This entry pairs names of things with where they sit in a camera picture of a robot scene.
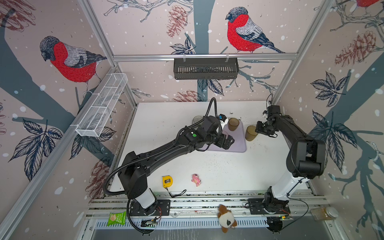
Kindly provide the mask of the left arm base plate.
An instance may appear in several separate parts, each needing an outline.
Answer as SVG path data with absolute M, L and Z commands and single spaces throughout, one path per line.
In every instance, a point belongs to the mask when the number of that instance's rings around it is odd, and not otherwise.
M 134 217 L 168 216 L 170 214 L 170 207 L 170 200 L 157 200 L 148 209 L 142 208 L 138 201 L 131 200 L 127 211 L 130 216 Z

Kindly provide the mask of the small pink toy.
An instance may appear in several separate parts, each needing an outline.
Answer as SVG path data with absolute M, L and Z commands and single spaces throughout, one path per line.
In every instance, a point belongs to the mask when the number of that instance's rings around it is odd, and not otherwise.
M 199 187 L 201 185 L 201 179 L 199 178 L 198 174 L 192 175 L 192 182 L 196 184 L 196 187 Z

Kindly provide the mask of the black hanging wall basket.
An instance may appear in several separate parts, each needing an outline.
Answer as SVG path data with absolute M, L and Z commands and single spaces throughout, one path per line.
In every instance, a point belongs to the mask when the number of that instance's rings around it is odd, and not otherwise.
M 185 58 L 174 60 L 176 80 L 230 80 L 239 73 L 237 58 Z

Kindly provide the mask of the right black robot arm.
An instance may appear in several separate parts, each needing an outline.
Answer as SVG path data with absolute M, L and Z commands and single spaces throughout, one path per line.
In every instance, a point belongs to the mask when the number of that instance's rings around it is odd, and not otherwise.
M 268 105 L 265 122 L 258 121 L 256 133 L 275 138 L 281 132 L 289 147 L 287 171 L 265 192 L 264 209 L 275 213 L 288 206 L 290 196 L 309 180 L 321 176 L 326 167 L 326 144 L 306 134 L 277 105 Z

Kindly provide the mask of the bright green plastic cup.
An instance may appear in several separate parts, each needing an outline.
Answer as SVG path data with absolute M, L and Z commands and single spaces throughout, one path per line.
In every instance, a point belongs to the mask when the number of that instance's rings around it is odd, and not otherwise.
M 192 120 L 192 124 L 195 124 L 199 121 L 201 121 L 204 117 L 203 116 L 195 116 Z

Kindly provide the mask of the lavender plastic tray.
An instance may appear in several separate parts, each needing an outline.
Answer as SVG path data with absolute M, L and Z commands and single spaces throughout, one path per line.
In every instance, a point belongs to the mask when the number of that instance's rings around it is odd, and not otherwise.
M 223 134 L 226 136 L 230 135 L 234 138 L 235 142 L 230 146 L 230 148 L 225 150 L 217 147 L 216 145 L 211 145 L 208 151 L 244 153 L 247 150 L 245 130 L 242 121 L 239 121 L 239 125 L 235 131 L 230 131 L 229 125 L 226 125 L 223 129 Z

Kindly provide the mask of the brown white plush toy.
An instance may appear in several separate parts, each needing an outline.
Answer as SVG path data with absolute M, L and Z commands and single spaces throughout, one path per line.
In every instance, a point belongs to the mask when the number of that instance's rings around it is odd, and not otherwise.
M 219 205 L 218 219 L 223 233 L 238 226 L 233 213 L 225 205 Z

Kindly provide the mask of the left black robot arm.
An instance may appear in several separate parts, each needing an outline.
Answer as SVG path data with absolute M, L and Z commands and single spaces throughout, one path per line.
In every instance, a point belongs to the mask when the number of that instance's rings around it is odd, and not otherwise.
M 211 116 L 206 113 L 200 121 L 180 129 L 169 143 L 139 155 L 128 153 L 122 165 L 105 178 L 104 193 L 108 196 L 126 195 L 128 204 L 138 203 L 145 216 L 163 214 L 165 211 L 148 186 L 147 177 L 171 160 L 194 151 L 205 152 L 211 145 L 229 149 L 235 140 L 223 134 L 228 122 L 223 114 Z

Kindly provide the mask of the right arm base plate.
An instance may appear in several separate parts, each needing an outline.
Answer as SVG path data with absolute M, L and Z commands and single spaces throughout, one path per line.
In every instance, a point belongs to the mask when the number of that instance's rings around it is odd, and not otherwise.
M 248 199 L 247 206 L 252 215 L 290 215 L 291 210 L 288 206 L 289 201 L 282 201 L 275 198 L 265 199 Z

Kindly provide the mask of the yellow tape measure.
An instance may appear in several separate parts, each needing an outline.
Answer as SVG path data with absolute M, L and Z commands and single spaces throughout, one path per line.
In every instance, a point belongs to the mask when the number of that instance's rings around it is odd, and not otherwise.
M 163 176 L 162 181 L 165 189 L 170 188 L 173 185 L 173 178 L 171 176 Z

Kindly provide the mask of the green snack packet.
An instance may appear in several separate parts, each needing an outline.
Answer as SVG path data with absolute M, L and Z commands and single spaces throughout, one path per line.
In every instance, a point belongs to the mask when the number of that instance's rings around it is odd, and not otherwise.
M 110 213 L 107 226 L 112 225 L 125 225 L 126 223 L 126 212 L 122 213 Z

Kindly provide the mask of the brown textured cup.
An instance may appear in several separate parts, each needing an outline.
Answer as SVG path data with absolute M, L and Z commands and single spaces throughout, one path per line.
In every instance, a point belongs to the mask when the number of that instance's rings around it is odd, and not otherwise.
M 236 118 L 230 118 L 228 125 L 229 130 L 234 132 L 240 125 L 240 121 Z
M 258 135 L 256 126 L 248 126 L 245 134 L 245 139 L 249 142 L 253 141 Z

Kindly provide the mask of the clear plastic jar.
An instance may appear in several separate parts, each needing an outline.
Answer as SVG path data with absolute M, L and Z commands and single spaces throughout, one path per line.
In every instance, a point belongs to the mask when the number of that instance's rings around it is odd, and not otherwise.
M 319 207 L 311 210 L 315 221 L 334 220 L 339 217 L 339 212 L 334 207 Z

